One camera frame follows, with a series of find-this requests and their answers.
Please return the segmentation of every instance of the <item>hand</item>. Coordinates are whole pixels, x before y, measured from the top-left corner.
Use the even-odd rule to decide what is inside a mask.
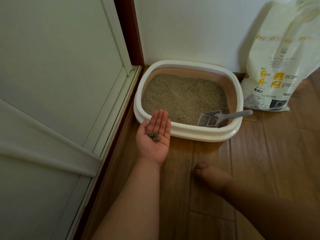
[[[154,111],[149,124],[144,119],[136,135],[139,157],[152,159],[161,166],[169,151],[170,129],[171,121],[168,119],[168,112],[162,109]],[[151,131],[159,134],[159,141],[154,142],[147,135]]]
[[[217,195],[221,195],[233,178],[226,171],[204,163],[194,166],[194,174],[201,178],[209,189]]]

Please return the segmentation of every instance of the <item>scoop handle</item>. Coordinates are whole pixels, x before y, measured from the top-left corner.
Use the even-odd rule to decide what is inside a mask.
[[[226,119],[238,118],[238,117],[243,117],[243,116],[249,116],[249,115],[252,115],[252,114],[253,114],[253,111],[251,109],[248,109],[248,110],[235,112],[235,113],[227,113],[225,115],[225,118]]]

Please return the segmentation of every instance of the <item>white litter box rim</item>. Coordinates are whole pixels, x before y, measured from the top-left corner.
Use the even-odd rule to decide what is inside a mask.
[[[134,114],[139,123],[142,123],[144,119],[149,121],[151,115],[147,114],[141,104],[143,86],[152,71],[158,68],[173,67],[173,68],[187,68],[195,69],[207,72],[213,72],[229,78],[234,84],[237,108],[236,112],[243,110],[243,95],[238,78],[229,70],[211,64],[190,62],[190,61],[177,61],[177,60],[163,60],[152,64],[142,76],[136,95],[134,97]],[[225,127],[221,128],[208,128],[196,125],[187,125],[177,122],[171,122],[171,135],[186,139],[193,139],[198,141],[225,141],[232,137],[240,128],[242,117],[235,118],[233,121]]]

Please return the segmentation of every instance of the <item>wooden floor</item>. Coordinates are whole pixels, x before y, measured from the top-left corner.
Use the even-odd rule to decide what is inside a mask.
[[[254,111],[230,140],[172,137],[161,169],[160,239],[262,239],[250,222],[192,176],[196,163],[223,168],[239,181],[320,208],[320,72],[290,99],[289,112]],[[137,156],[139,126],[130,110],[82,235],[89,240],[122,189]]]

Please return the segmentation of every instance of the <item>forearm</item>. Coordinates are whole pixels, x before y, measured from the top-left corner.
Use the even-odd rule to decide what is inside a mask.
[[[230,182],[221,196],[241,212],[266,239],[318,239],[315,211],[285,199]]]
[[[149,158],[138,158],[92,240],[157,239],[159,188],[159,165]]]

